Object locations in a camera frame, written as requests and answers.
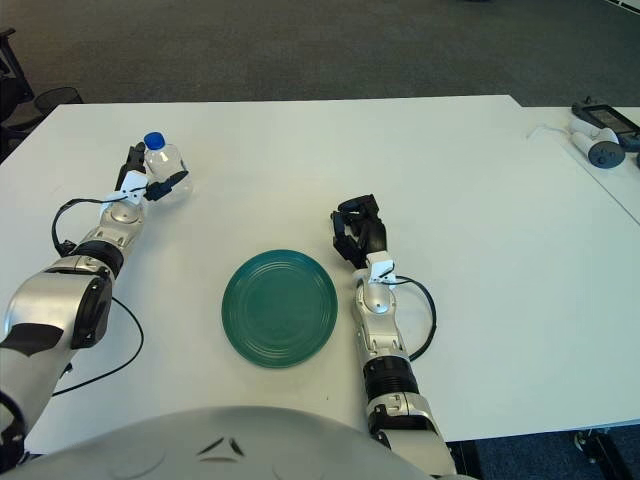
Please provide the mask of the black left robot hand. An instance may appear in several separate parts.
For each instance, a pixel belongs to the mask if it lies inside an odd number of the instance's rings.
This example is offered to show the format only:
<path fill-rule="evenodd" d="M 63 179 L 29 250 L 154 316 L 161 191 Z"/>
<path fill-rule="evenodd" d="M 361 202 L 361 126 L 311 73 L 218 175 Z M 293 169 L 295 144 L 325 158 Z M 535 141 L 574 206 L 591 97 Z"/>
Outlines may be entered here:
<path fill-rule="evenodd" d="M 174 145 L 159 149 L 139 142 L 129 148 L 115 191 L 132 201 L 178 202 L 191 193 L 191 175 Z"/>

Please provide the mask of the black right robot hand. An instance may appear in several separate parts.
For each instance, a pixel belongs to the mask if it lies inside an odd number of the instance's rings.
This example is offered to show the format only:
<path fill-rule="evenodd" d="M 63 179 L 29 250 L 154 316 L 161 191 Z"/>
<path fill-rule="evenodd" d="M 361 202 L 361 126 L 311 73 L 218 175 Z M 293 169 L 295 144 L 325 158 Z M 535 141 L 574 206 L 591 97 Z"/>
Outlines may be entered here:
<path fill-rule="evenodd" d="M 386 227 L 378 216 L 379 207 L 372 194 L 346 200 L 330 219 L 333 247 L 356 269 L 367 266 L 367 255 L 387 250 Z"/>

